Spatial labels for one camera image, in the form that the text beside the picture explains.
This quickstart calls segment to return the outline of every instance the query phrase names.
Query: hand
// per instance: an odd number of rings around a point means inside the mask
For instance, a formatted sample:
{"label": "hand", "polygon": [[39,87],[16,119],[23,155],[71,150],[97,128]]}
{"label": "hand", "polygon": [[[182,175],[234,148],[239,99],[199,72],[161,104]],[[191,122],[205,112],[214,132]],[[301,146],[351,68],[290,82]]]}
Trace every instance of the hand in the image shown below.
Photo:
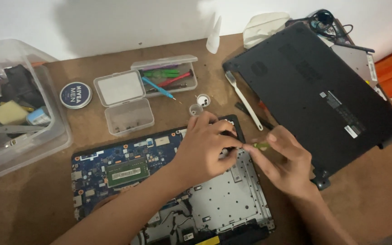
{"label": "hand", "polygon": [[166,165],[173,170],[185,188],[221,175],[236,163],[238,149],[219,160],[223,148],[243,146],[242,142],[231,136],[220,135],[223,131],[237,136],[234,125],[226,120],[219,121],[209,112],[204,111],[199,117],[190,118],[186,136],[175,158]]}
{"label": "hand", "polygon": [[267,142],[288,159],[287,163],[272,163],[251,145],[244,145],[243,148],[279,190],[295,197],[313,192],[316,186],[309,180],[311,153],[283,126],[277,126],[268,133]]}

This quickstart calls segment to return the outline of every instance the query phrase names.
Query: yellow sponge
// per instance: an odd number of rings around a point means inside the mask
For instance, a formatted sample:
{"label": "yellow sponge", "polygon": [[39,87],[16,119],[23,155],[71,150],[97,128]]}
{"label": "yellow sponge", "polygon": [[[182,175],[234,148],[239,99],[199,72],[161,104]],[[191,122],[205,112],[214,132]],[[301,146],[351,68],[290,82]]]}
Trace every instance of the yellow sponge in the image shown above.
{"label": "yellow sponge", "polygon": [[3,125],[21,125],[27,115],[28,112],[14,101],[0,105],[0,123]]}

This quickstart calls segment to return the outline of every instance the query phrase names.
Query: blue tin lid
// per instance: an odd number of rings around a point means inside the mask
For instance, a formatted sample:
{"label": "blue tin lid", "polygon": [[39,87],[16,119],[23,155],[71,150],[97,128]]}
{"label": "blue tin lid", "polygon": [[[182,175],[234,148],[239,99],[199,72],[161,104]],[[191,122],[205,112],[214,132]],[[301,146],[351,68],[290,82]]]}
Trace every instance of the blue tin lid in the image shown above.
{"label": "blue tin lid", "polygon": [[80,109],[91,101],[91,88],[75,81],[66,85],[60,92],[60,100],[69,109]]}

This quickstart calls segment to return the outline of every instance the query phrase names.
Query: white wall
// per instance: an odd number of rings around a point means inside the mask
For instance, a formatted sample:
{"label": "white wall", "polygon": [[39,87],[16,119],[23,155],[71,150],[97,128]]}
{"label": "white wall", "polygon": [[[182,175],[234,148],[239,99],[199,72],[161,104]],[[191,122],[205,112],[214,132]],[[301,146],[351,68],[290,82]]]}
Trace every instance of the white wall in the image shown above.
{"label": "white wall", "polygon": [[256,14],[285,11],[296,19],[320,8],[353,24],[351,38],[375,49],[375,59],[392,53],[388,0],[0,0],[0,39],[64,60],[205,38],[214,13],[227,35],[241,33]]}

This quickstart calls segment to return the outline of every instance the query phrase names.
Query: blue screwdriver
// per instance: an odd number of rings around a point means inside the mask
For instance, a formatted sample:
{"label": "blue screwdriver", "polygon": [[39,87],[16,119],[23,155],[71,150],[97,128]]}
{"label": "blue screwdriver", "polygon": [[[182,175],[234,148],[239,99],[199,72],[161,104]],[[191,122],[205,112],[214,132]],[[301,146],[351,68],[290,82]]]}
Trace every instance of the blue screwdriver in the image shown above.
{"label": "blue screwdriver", "polygon": [[149,83],[151,86],[153,86],[155,89],[157,89],[158,92],[166,95],[169,98],[176,100],[176,98],[174,98],[173,95],[171,95],[171,93],[167,92],[164,88],[161,88],[161,87],[155,85],[155,83],[151,82],[147,77],[142,77],[142,80],[146,83]]}

